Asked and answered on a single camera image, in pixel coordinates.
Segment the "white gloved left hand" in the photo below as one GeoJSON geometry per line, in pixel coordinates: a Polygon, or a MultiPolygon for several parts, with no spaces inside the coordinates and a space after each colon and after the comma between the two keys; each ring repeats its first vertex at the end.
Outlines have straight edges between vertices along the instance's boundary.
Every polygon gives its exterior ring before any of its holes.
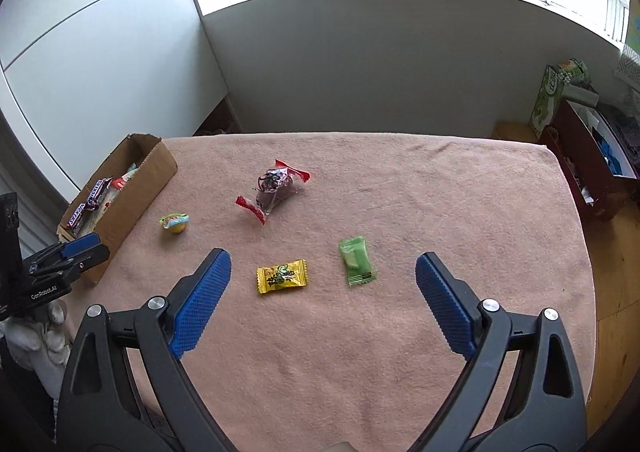
{"type": "Polygon", "coordinates": [[[34,372],[47,395],[60,398],[66,364],[70,358],[70,338],[65,331],[66,305],[54,300],[44,307],[44,321],[9,318],[1,322],[1,335],[8,344],[12,361],[34,372]]]}

